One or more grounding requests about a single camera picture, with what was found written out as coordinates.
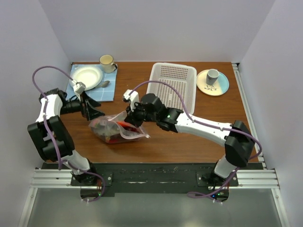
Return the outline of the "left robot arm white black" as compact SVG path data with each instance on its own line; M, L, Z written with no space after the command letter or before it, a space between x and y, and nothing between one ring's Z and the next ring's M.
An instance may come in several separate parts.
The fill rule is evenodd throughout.
M41 110L36 122L28 125L27 131L44 161L58 163L71 169L75 180L84 185L95 185L98 174L94 165L75 149L74 141L61 120L61 115L80 112L92 121L104 116L98 108L101 104L86 92L76 99L67 99L66 92L56 88L40 95Z

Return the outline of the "fake carrot orange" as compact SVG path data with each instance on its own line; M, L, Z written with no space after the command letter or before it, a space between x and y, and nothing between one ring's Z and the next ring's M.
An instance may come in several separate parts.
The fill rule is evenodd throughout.
M118 125L120 125L122 128L124 128L126 131L133 131L133 132L138 132L137 128L127 122L124 121L118 121Z

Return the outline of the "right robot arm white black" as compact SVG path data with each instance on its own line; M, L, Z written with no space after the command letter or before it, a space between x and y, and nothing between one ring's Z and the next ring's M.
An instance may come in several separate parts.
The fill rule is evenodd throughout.
M137 92L127 90L123 100L129 104L125 122L135 127L140 127L144 122L154 122L164 131L192 134L224 147L225 154L211 173L213 184L223 185L232 171L247 166L255 142L242 121L236 120L231 124L195 117L181 109L166 107L152 93L140 98Z

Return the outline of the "clear zip top bag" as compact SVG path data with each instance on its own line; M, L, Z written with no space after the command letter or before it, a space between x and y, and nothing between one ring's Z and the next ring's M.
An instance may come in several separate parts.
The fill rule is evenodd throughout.
M123 142L137 141L141 138L149 138L150 135L140 126L138 132L126 131L118 121L124 121L126 111L116 115L105 115L92 120L89 124L91 131L107 144L117 144Z

